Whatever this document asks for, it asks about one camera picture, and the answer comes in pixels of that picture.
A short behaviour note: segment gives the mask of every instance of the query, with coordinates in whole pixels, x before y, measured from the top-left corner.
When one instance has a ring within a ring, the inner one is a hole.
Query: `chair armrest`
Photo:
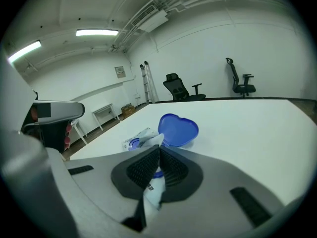
[[[199,85],[202,85],[202,83],[200,83],[200,84],[197,84],[197,85],[192,85],[192,87],[196,87],[196,86],[199,86]]]
[[[192,85],[192,87],[195,88],[195,94],[196,94],[196,95],[198,94],[198,86],[199,86],[199,85],[202,85],[202,83],[197,84],[197,85]]]

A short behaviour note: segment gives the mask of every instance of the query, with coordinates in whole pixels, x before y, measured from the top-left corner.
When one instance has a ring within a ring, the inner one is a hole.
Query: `office chair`
[[[256,91],[256,88],[254,85],[248,85],[249,78],[254,77],[251,74],[243,74],[244,77],[244,83],[243,85],[239,85],[239,77],[236,71],[235,66],[233,65],[233,60],[231,58],[226,58],[227,63],[230,65],[233,73],[233,86],[232,90],[235,93],[240,93],[242,97],[244,98],[245,95],[249,96],[249,93],[254,93]]]
[[[176,73],[171,73],[166,75],[166,81],[163,82],[163,85],[171,92],[173,95],[174,102],[181,102],[181,101],[202,101],[206,95],[205,94],[198,94],[198,86],[202,85],[197,84],[193,85],[192,87],[195,88],[195,95],[189,95],[188,91],[186,90],[183,81],[178,77]]]

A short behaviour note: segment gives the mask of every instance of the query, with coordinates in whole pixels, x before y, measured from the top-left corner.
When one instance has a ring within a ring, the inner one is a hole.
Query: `small white table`
[[[72,127],[75,128],[75,130],[77,131],[78,135],[80,136],[80,138],[84,141],[85,145],[87,145],[88,143],[86,142],[86,140],[84,139],[84,135],[87,137],[87,134],[84,133],[83,129],[79,126],[79,119],[73,120],[70,125]]]
[[[123,152],[122,141],[159,119],[176,114],[193,120],[198,136],[183,148],[227,161],[270,189],[285,205],[303,195],[316,168],[317,126],[286,100],[230,100],[147,105],[71,160]]]
[[[112,103],[107,104],[107,105],[105,105],[105,106],[102,106],[102,107],[100,107],[100,108],[97,108],[97,109],[92,110],[91,112],[92,112],[92,114],[93,114],[93,116],[94,116],[94,118],[95,118],[95,120],[96,120],[96,122],[97,122],[99,128],[100,128],[102,131],[103,131],[104,129],[102,128],[102,126],[101,126],[101,124],[100,124],[100,122],[99,122],[99,120],[98,120],[96,114],[97,114],[97,113],[100,113],[100,112],[102,112],[102,111],[104,111],[104,110],[106,110],[106,109],[110,109],[111,112],[112,112],[112,114],[113,114],[113,118],[114,118],[114,119],[117,118],[118,121],[120,121],[119,116],[115,113],[115,111],[114,111],[114,109],[113,109]]]

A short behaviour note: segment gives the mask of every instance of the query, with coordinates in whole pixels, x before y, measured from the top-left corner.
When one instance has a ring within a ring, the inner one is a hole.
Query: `ceiling light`
[[[15,60],[17,60],[21,56],[24,56],[26,53],[29,53],[30,51],[37,49],[40,46],[41,46],[41,42],[36,41],[36,42],[26,46],[25,48],[19,50],[17,53],[13,54],[12,56],[10,56],[8,60],[10,63],[13,63]]]
[[[118,31],[115,30],[104,30],[104,29],[86,29],[77,30],[76,36],[82,35],[117,35]]]

